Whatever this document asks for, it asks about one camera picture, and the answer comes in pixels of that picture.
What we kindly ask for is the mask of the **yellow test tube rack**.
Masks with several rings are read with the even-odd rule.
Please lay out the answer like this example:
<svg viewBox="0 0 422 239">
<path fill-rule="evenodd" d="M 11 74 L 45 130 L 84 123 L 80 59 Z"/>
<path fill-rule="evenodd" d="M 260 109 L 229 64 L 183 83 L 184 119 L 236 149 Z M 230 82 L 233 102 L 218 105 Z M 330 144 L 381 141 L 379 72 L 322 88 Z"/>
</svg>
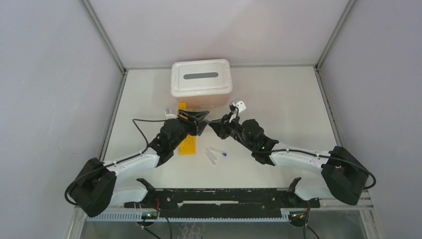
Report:
<svg viewBox="0 0 422 239">
<path fill-rule="evenodd" d="M 179 145 L 179 155 L 195 155 L 196 154 L 196 138 L 192 135 L 187 137 Z"/>
</svg>

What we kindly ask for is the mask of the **pink plastic storage bin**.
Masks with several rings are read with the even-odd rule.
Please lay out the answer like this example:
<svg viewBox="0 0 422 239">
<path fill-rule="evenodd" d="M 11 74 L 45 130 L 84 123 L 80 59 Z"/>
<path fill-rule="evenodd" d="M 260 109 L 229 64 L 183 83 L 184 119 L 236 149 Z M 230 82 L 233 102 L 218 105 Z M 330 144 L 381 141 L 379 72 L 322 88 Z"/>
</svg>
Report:
<svg viewBox="0 0 422 239">
<path fill-rule="evenodd" d="M 176 97 L 178 102 L 188 107 L 223 106 L 228 103 L 229 94 Z"/>
</svg>

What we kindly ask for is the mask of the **translucent white bin lid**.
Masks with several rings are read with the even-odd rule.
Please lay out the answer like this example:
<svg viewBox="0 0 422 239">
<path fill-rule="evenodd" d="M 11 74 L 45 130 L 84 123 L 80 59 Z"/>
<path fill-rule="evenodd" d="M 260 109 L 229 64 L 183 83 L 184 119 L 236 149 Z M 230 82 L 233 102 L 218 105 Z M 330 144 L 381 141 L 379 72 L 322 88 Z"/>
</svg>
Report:
<svg viewBox="0 0 422 239">
<path fill-rule="evenodd" d="M 229 94 L 232 91 L 230 64 L 225 59 L 174 63 L 171 94 L 176 98 Z"/>
</svg>

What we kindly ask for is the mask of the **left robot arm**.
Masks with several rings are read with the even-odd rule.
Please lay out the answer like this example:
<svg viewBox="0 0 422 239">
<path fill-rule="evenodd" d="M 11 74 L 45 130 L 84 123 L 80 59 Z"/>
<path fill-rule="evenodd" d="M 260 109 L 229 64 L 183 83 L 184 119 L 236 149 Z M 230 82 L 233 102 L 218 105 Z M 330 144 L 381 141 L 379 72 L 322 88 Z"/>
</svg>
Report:
<svg viewBox="0 0 422 239">
<path fill-rule="evenodd" d="M 124 186 L 134 174 L 156 168 L 174 155 L 174 150 L 190 136 L 200 136 L 208 125 L 209 111 L 178 110 L 177 115 L 163 120 L 159 133 L 146 148 L 132 155 L 111 161 L 89 159 L 77 177 L 67 186 L 65 200 L 80 207 L 89 217 L 95 217 L 109 206 L 138 202 L 151 207 L 156 195 L 146 186 Z"/>
</svg>

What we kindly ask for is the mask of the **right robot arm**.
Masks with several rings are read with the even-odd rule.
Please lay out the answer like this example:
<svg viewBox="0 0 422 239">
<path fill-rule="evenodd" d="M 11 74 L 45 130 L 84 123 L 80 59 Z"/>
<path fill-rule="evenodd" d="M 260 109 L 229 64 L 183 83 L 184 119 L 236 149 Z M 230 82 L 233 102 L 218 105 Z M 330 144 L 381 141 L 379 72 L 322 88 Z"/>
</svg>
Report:
<svg viewBox="0 0 422 239">
<path fill-rule="evenodd" d="M 324 197 L 355 206 L 362 192 L 369 189 L 368 178 L 372 178 L 371 187 L 376 184 L 375 176 L 344 147 L 324 151 L 288 146 L 266 136 L 255 119 L 239 123 L 239 117 L 234 114 L 212 120 L 209 126 L 219 138 L 231 137 L 250 150 L 260 164 L 292 167 L 314 174 L 311 179 L 296 177 L 291 183 L 292 190 L 287 196 L 293 207 Z"/>
</svg>

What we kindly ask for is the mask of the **blue capped tube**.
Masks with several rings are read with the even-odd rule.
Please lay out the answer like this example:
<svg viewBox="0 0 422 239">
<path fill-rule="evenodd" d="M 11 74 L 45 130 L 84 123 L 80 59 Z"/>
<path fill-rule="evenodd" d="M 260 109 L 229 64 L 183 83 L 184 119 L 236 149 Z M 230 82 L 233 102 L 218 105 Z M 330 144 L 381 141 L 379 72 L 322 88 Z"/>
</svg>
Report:
<svg viewBox="0 0 422 239">
<path fill-rule="evenodd" d="M 223 152 L 223 151 L 221 151 L 221 150 L 219 150 L 219 149 L 216 149 L 216 148 L 210 147 L 210 150 L 211 150 L 211 151 L 213 151 L 213 152 L 215 152 L 215 153 L 217 153 L 217 154 L 219 154 L 219 155 L 222 155 L 222 156 L 224 156 L 224 157 L 226 157 L 226 156 L 227 156 L 227 153 L 226 153 L 226 152 Z"/>
</svg>

